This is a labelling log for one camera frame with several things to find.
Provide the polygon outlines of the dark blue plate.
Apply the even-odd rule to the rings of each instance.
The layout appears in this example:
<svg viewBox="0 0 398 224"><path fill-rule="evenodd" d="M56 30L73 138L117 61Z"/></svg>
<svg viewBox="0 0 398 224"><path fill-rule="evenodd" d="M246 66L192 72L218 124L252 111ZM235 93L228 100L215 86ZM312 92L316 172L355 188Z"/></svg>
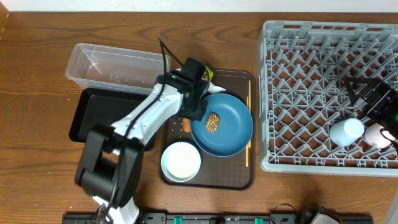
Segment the dark blue plate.
<svg viewBox="0 0 398 224"><path fill-rule="evenodd" d="M218 157L233 156L245 149L254 129L246 104L226 93L208 95L205 100L208 104L203 119L190 123L196 144L205 152ZM210 113L216 113L220 118L218 130L214 133L209 133L205 128ZM252 128L250 131L247 127L249 123Z"/></svg>

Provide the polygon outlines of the light blue cup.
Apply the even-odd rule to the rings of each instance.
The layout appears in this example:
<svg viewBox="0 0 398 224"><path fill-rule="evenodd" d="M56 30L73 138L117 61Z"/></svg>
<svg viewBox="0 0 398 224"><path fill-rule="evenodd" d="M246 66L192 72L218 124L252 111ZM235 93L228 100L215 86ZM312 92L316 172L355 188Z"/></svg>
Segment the light blue cup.
<svg viewBox="0 0 398 224"><path fill-rule="evenodd" d="M330 139L338 146L349 146L364 134L364 124L356 118L349 118L330 128Z"/></svg>

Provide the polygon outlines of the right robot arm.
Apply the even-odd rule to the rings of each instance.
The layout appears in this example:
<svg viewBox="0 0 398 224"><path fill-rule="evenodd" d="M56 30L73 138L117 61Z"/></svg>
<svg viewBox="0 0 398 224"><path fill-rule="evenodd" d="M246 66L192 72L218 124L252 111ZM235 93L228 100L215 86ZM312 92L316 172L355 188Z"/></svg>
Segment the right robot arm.
<svg viewBox="0 0 398 224"><path fill-rule="evenodd" d="M378 78L344 81L351 105L381 125L379 134L397 149L397 91Z"/></svg>

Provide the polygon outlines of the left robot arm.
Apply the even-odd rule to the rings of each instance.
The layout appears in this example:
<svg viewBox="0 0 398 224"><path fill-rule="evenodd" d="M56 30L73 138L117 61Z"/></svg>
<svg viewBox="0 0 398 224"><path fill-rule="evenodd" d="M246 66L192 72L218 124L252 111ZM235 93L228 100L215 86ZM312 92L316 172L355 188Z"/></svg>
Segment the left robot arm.
<svg viewBox="0 0 398 224"><path fill-rule="evenodd" d="M152 92L134 110L110 126L95 125L88 133L75 183L100 200L92 223L135 223L134 195L144 148L157 130L177 114L201 120L209 78L180 71L158 76Z"/></svg>

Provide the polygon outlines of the pink cup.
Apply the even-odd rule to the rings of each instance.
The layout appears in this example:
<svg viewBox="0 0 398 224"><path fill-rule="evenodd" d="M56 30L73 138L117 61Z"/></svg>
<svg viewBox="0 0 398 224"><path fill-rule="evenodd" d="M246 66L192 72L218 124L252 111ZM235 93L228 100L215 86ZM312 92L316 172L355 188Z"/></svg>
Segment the pink cup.
<svg viewBox="0 0 398 224"><path fill-rule="evenodd" d="M395 141L395 137L386 131L381 125L375 123L368 127L364 133L365 140L372 147L384 149Z"/></svg>

